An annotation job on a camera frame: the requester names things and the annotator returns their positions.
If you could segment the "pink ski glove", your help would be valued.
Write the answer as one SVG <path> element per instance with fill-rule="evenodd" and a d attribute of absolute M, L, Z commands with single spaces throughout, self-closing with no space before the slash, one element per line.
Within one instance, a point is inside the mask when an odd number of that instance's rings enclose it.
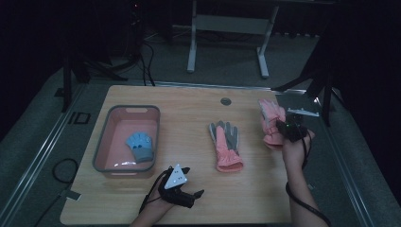
<path fill-rule="evenodd" d="M 238 128 L 230 122 L 211 123 L 209 131 L 217 154 L 216 169 L 219 172 L 238 172 L 243 161 L 238 152 Z"/>
<path fill-rule="evenodd" d="M 284 136 L 279 132 L 276 123 L 286 121 L 286 112 L 276 102 L 268 99 L 259 99 L 261 109 L 262 131 L 265 133 L 264 144 L 272 150 L 281 150 L 284 144 Z"/>

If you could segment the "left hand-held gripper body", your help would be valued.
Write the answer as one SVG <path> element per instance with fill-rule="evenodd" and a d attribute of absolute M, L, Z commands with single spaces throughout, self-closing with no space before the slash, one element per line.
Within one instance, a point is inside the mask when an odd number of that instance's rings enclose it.
<path fill-rule="evenodd" d="M 158 187 L 159 194 L 164 201 L 191 208 L 195 198 L 193 194 L 185 193 L 181 187 L 187 183 L 186 174 L 183 174 L 180 165 L 170 166 Z"/>

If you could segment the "black tripod stand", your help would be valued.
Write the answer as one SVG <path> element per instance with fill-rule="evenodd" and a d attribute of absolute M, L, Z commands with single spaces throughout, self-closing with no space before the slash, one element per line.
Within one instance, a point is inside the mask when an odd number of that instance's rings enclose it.
<path fill-rule="evenodd" d="M 272 88 L 273 91 L 285 92 L 295 85 L 311 79 L 311 83 L 305 93 L 310 98 L 317 98 L 323 92 L 321 115 L 327 127 L 330 126 L 329 112 L 334 73 L 332 60 L 335 54 L 335 50 L 329 44 L 331 41 L 330 32 L 326 29 L 306 61 L 300 76 L 290 82 Z"/>
<path fill-rule="evenodd" d="M 91 60 L 89 57 L 85 56 L 83 53 L 79 52 L 75 47 L 65 47 L 62 50 L 63 53 L 63 86 L 61 89 L 61 94 L 63 97 L 63 106 L 61 111 L 65 113 L 69 106 L 72 104 L 72 76 L 71 72 L 73 69 L 77 68 L 73 65 L 73 61 L 77 61 L 79 63 L 88 63 L 90 66 L 94 67 L 100 74 L 105 75 L 106 77 L 119 80 L 126 81 L 126 79 L 115 74 L 111 69 L 107 69 L 105 66 L 102 66 L 100 63 Z"/>

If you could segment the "grey metal desk frame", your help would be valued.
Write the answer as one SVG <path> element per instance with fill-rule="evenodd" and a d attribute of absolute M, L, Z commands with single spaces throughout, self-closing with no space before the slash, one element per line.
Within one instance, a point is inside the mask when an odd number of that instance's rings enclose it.
<path fill-rule="evenodd" d="M 241 18 L 233 16 L 220 16 L 198 14 L 197 6 L 199 0 L 192 1 L 192 21 L 191 21 L 191 43 L 189 47 L 188 61 L 186 71 L 193 73 L 196 67 L 197 57 L 197 31 L 215 31 L 215 32 L 231 32 L 241 34 L 263 35 L 263 43 L 258 46 L 255 51 L 257 55 L 258 65 L 261 77 L 267 79 L 270 76 L 268 64 L 265 58 L 270 35 L 272 33 L 275 19 L 278 14 L 279 7 L 274 6 L 270 13 L 269 19 L 257 18 Z"/>

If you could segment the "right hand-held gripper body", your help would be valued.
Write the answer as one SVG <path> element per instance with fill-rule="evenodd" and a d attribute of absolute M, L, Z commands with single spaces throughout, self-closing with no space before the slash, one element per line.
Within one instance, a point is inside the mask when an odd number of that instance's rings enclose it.
<path fill-rule="evenodd" d="M 308 129 L 303 126 L 305 116 L 319 117 L 320 114 L 307 111 L 304 108 L 288 108 L 284 127 L 284 136 L 289 141 L 296 142 L 306 137 Z"/>

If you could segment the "black floor bracket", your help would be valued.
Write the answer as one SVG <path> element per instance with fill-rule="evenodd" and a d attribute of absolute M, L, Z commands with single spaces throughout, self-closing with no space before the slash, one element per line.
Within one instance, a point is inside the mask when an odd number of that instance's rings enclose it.
<path fill-rule="evenodd" d="M 85 125 L 90 121 L 91 115 L 89 113 L 73 112 L 70 116 L 68 123 L 74 125 Z"/>

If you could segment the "pink bin with grey rim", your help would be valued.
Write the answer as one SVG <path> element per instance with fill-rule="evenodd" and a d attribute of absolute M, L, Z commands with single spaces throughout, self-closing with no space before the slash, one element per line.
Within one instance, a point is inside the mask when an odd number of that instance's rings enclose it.
<path fill-rule="evenodd" d="M 93 158 L 96 171 L 109 178 L 149 178 L 154 173 L 161 113 L 153 105 L 111 107 Z M 126 139 L 135 132 L 146 132 L 152 139 L 154 158 L 136 163 Z"/>

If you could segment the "person's left hand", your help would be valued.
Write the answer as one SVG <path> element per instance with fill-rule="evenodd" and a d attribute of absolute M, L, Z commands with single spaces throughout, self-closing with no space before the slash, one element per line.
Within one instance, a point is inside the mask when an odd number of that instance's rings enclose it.
<path fill-rule="evenodd" d="M 172 203 L 164 201 L 160 196 L 153 196 L 146 202 L 146 206 L 142 211 L 149 218 L 160 219 L 162 218 L 171 208 Z"/>

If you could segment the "light blue knit glove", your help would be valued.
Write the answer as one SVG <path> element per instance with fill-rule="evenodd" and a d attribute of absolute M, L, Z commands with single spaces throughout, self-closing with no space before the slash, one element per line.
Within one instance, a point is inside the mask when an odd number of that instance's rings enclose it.
<path fill-rule="evenodd" d="M 136 163 L 151 162 L 154 158 L 151 137 L 143 131 L 135 132 L 126 139 Z"/>

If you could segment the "person's right hand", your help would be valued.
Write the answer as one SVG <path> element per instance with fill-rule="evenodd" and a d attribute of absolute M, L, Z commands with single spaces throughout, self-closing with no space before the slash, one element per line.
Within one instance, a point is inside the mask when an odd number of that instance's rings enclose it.
<path fill-rule="evenodd" d="M 286 168 L 303 169 L 305 167 L 314 137 L 315 133 L 309 131 L 306 137 L 296 142 L 290 142 L 288 139 L 284 140 L 282 153 Z"/>

